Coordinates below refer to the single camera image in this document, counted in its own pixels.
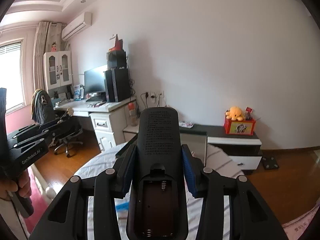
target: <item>computer monitor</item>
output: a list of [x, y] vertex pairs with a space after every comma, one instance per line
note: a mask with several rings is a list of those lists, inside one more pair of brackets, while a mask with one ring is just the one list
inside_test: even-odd
[[84, 93], [100, 93], [100, 96], [91, 98], [89, 101], [106, 100], [105, 92], [105, 76], [104, 71], [108, 68], [107, 65], [96, 67], [84, 72]]

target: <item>human hand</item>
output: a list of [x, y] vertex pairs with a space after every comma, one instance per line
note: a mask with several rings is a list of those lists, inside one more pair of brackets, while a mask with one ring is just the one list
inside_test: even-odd
[[4, 200], [9, 200], [7, 191], [16, 192], [18, 191], [21, 197], [27, 198], [31, 196], [30, 178], [28, 170], [25, 170], [18, 178], [18, 185], [9, 179], [0, 180], [0, 198]]

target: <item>orange octopus plush toy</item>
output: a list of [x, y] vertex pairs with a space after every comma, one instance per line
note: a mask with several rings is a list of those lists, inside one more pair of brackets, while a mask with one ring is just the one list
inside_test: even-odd
[[229, 111], [226, 112], [227, 119], [231, 119], [232, 121], [242, 121], [243, 120], [243, 113], [241, 108], [237, 106], [233, 106], [230, 108]]

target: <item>air conditioner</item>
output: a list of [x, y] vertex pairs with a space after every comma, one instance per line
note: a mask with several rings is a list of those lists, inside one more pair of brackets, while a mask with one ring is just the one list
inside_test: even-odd
[[62, 30], [62, 40], [68, 41], [74, 34], [82, 32], [89, 26], [91, 26], [91, 13], [84, 12]]

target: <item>black box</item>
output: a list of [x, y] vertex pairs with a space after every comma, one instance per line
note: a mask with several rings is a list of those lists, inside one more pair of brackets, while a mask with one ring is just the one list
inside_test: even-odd
[[105, 71], [106, 98], [108, 102], [120, 102], [130, 97], [129, 71], [108, 69]]
[[113, 50], [107, 53], [108, 68], [127, 68], [127, 57], [124, 50]]

